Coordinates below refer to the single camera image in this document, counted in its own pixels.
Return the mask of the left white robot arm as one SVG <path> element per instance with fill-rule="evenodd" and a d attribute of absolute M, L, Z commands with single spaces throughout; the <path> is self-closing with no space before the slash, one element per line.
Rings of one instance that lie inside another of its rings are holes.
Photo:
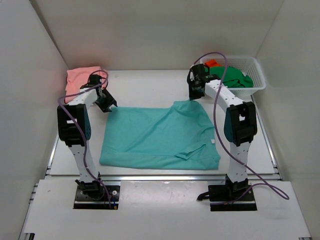
<path fill-rule="evenodd" d="M 76 181 L 80 190 L 95 201 L 111 194 L 101 180 L 89 147 L 92 128 L 88 109 L 97 105 L 103 113 L 111 112 L 117 101 L 108 92 L 108 73 L 95 70 L 89 74 L 87 82 L 78 93 L 67 94 L 58 98 L 57 123 L 59 139 L 71 151 L 79 172 Z"/>

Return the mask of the green t shirt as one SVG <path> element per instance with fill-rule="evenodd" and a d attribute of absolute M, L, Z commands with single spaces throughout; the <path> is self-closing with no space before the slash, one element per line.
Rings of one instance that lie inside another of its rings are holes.
<path fill-rule="evenodd" d="M 216 66 L 211 67 L 209 72 L 211 75 L 217 75 L 222 79 L 225 71 L 225 67 Z M 223 84 L 228 88 L 253 88 L 253 80 L 248 76 L 244 75 L 239 69 L 229 66 L 227 68 Z"/>

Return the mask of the teal t shirt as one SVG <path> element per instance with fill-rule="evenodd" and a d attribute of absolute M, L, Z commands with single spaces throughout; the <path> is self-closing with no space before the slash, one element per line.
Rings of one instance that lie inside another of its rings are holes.
<path fill-rule="evenodd" d="M 117 107 L 109 113 L 99 158 L 104 166 L 217 170 L 215 126 L 197 101 L 168 108 Z"/>

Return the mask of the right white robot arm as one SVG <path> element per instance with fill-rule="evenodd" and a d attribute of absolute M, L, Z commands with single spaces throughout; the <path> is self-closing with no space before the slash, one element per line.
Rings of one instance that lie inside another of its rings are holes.
<path fill-rule="evenodd" d="M 243 101 L 222 84 L 220 77 L 210 74 L 204 64 L 193 65 L 187 75 L 190 100 L 207 95 L 225 113 L 223 133 L 230 143 L 230 162 L 225 176 L 224 195 L 236 200 L 248 189 L 247 162 L 249 148 L 257 134 L 256 107 Z"/>

